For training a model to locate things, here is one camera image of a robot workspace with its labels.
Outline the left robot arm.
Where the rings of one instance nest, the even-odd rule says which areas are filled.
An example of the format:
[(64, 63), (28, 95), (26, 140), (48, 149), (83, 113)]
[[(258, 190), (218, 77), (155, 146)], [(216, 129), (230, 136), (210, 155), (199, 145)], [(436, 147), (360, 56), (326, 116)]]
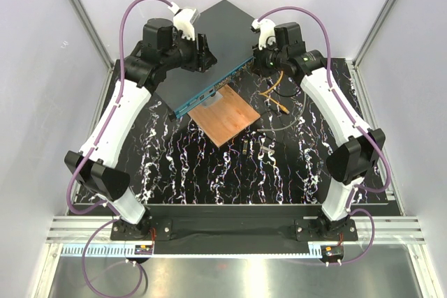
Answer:
[(68, 151), (64, 162), (78, 182), (111, 206), (118, 220), (114, 228), (135, 239), (154, 234), (149, 210), (130, 188), (130, 176), (116, 168), (123, 143), (141, 109), (167, 72), (181, 68), (204, 73), (217, 63), (207, 37), (170, 20), (150, 19), (143, 27), (142, 40), (116, 65), (120, 78), (112, 98), (90, 138), (79, 151)]

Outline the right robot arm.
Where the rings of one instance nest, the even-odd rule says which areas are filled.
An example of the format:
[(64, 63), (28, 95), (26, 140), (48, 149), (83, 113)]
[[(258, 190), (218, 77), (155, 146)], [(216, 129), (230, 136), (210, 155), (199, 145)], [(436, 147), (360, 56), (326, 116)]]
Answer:
[(298, 23), (254, 20), (251, 29), (259, 35), (253, 47), (254, 72), (263, 77), (279, 72), (291, 78), (332, 131), (337, 148), (326, 160), (330, 186), (317, 218), (309, 222), (309, 235), (335, 239), (348, 225), (355, 192), (374, 171), (385, 134), (372, 129), (353, 109), (332, 76), (329, 58), (307, 50)]

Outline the small clear plug part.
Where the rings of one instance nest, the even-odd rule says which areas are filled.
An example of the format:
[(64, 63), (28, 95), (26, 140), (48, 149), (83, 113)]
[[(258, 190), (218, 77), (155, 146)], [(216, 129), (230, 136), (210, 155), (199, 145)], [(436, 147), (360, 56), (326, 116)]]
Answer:
[(275, 150), (269, 147), (264, 146), (263, 144), (260, 145), (260, 149), (265, 153), (274, 154)]

